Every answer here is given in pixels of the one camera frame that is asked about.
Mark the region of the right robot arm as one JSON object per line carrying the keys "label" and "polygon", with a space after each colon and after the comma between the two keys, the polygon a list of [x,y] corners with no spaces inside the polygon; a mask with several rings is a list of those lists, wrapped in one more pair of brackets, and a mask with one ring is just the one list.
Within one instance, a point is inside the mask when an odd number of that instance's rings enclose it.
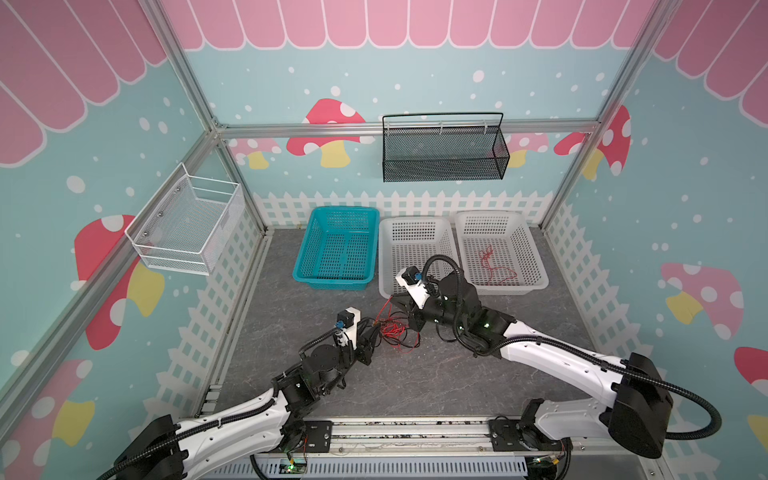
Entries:
{"label": "right robot arm", "polygon": [[587,394],[587,399],[574,402],[530,401],[519,421],[524,435],[549,440],[610,438],[635,455],[657,459],[666,441],[700,440],[721,429],[717,408],[663,380],[650,358],[599,354],[483,306],[475,286],[447,255],[434,255],[421,268],[403,268],[395,280],[405,290],[395,304],[413,329],[421,330],[428,322],[444,325],[453,341],[477,358],[523,364]]}

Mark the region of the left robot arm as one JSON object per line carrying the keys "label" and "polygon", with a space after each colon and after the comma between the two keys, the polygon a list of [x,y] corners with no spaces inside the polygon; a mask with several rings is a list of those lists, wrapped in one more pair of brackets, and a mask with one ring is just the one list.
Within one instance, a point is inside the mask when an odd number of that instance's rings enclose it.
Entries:
{"label": "left robot arm", "polygon": [[304,418],[333,390],[346,387],[353,365],[371,363],[378,336],[371,318],[334,327],[305,344],[301,360],[253,399],[204,417],[151,421],[100,477],[199,479],[248,455],[291,451],[306,437]]}

